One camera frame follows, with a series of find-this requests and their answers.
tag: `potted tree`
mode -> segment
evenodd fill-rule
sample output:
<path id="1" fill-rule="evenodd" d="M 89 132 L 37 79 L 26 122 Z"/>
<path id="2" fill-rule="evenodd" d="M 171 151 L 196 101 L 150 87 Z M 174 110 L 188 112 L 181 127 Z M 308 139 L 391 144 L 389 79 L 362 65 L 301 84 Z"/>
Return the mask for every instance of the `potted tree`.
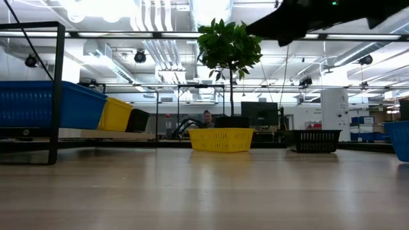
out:
<path id="1" fill-rule="evenodd" d="M 253 68 L 263 55 L 259 45 L 261 38 L 246 34 L 245 28 L 244 22 L 241 25 L 236 25 L 236 22 L 225 25 L 223 20 L 216 23 L 215 19 L 210 26 L 199 28 L 203 35 L 198 39 L 200 53 L 197 60 L 212 70 L 209 77 L 216 73 L 217 81 L 225 79 L 223 70 L 229 70 L 231 116 L 216 119 L 216 125 L 221 128 L 248 128 L 250 123 L 249 118 L 234 116 L 233 74 L 238 72 L 242 80 L 246 74 L 250 74 L 247 68 Z"/>

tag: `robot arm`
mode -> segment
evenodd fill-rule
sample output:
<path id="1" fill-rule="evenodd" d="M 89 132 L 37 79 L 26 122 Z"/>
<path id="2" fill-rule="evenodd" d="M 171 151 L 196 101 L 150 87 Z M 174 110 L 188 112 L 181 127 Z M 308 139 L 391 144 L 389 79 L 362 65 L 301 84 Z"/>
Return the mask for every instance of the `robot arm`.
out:
<path id="1" fill-rule="evenodd" d="M 204 128 L 204 127 L 206 127 L 205 124 L 203 124 L 201 121 L 198 121 L 198 120 L 196 120 L 196 119 L 193 119 L 193 118 L 184 119 L 184 120 L 180 123 L 180 125 L 178 126 L 178 128 L 177 128 L 175 131 L 173 131 L 173 133 L 172 133 L 172 139 L 177 139 L 177 138 L 183 137 L 183 133 L 184 133 L 185 130 L 186 130 L 189 126 L 191 126 L 191 125 L 195 125 L 195 126 L 197 126 L 197 127 L 199 127 L 199 128 Z"/>

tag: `storage bin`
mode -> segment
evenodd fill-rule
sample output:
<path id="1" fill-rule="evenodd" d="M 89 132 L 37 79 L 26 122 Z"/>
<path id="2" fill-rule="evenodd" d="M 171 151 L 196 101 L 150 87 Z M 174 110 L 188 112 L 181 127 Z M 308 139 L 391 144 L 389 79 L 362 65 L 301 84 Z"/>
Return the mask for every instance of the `storage bin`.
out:
<path id="1" fill-rule="evenodd" d="M 384 123 L 397 158 L 409 162 L 409 121 Z"/>
<path id="2" fill-rule="evenodd" d="M 367 141 L 374 141 L 374 138 L 375 138 L 374 133 L 361 133 L 361 134 L 351 133 L 351 141 L 367 142 Z"/>
<path id="3" fill-rule="evenodd" d="M 1 81 L 0 127 L 50 128 L 51 81 Z M 107 96 L 62 82 L 61 128 L 96 129 Z"/>
<path id="4" fill-rule="evenodd" d="M 374 139 L 376 141 L 388 141 L 389 140 L 389 135 L 388 134 L 383 134 L 379 132 L 374 133 Z"/>
<path id="5" fill-rule="evenodd" d="M 127 132 L 144 132 L 150 114 L 140 109 L 132 109 L 130 113 Z"/>
<path id="6" fill-rule="evenodd" d="M 284 134 L 289 148 L 297 153 L 332 153 L 337 151 L 341 130 L 291 130 Z"/>
<path id="7" fill-rule="evenodd" d="M 127 129 L 132 105 L 108 98 L 102 113 L 99 130 L 124 132 Z"/>
<path id="8" fill-rule="evenodd" d="M 195 128 L 189 130 L 194 150 L 222 153 L 248 151 L 253 133 L 253 128 Z"/>
<path id="9" fill-rule="evenodd" d="M 373 116 L 360 116 L 351 118 L 351 123 L 356 124 L 365 124 L 365 125 L 373 125 L 375 124 L 375 117 Z"/>

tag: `green leaves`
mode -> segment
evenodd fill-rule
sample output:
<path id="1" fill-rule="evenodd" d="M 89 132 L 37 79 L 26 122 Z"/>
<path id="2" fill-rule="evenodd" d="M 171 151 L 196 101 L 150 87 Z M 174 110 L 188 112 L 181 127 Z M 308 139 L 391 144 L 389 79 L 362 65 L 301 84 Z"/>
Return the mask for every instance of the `green leaves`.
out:
<path id="1" fill-rule="evenodd" d="M 247 68 L 260 62 L 261 42 L 260 37 L 249 36 L 245 32 L 246 23 L 236 25 L 236 22 L 225 24 L 212 20 L 210 26 L 201 26 L 199 32 L 203 33 L 198 38 L 200 55 L 198 61 L 212 71 L 211 77 L 217 72 L 216 80 L 224 79 L 222 71 L 218 68 L 230 68 L 232 72 L 238 72 L 240 79 L 250 74 Z"/>
<path id="2" fill-rule="evenodd" d="M 242 71 L 245 72 L 246 74 L 250 74 L 246 68 L 242 68 Z"/>
<path id="3" fill-rule="evenodd" d="M 223 29 L 224 29 L 224 21 L 223 21 L 223 19 L 220 19 L 219 29 L 220 29 L 220 30 L 223 30 Z"/>
<path id="4" fill-rule="evenodd" d="M 215 72 L 215 70 L 210 71 L 209 77 L 212 77 L 212 75 L 213 75 L 214 72 Z"/>
<path id="5" fill-rule="evenodd" d="M 216 81 L 218 81 L 219 79 L 220 79 L 220 76 L 222 75 L 222 73 L 221 72 L 219 72 L 217 75 L 216 75 Z"/>
<path id="6" fill-rule="evenodd" d="M 238 70 L 238 79 L 241 80 L 242 78 L 244 78 L 244 71 Z"/>

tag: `wooden floor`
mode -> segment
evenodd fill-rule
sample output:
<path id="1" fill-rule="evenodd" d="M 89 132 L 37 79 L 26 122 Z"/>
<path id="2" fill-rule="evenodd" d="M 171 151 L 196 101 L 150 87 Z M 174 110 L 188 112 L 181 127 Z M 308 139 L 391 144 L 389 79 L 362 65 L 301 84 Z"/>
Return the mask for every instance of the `wooden floor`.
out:
<path id="1" fill-rule="evenodd" d="M 409 229 L 393 154 L 71 149 L 0 166 L 0 229 Z"/>

